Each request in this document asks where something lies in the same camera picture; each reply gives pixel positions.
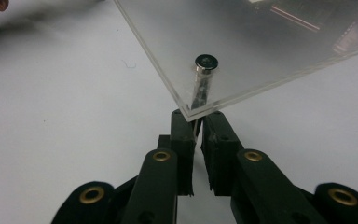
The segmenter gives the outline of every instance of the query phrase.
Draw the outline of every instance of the white table surface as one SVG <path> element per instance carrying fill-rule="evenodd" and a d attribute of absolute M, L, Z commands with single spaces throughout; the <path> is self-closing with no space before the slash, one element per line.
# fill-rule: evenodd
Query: white table surface
<path fill-rule="evenodd" d="M 138 174 L 176 108 L 112 0 L 18 0 L 0 13 L 0 223 L 49 223 L 78 186 Z M 222 110 L 246 147 L 313 192 L 358 190 L 358 56 Z M 178 223 L 235 223 L 209 191 Z"/>

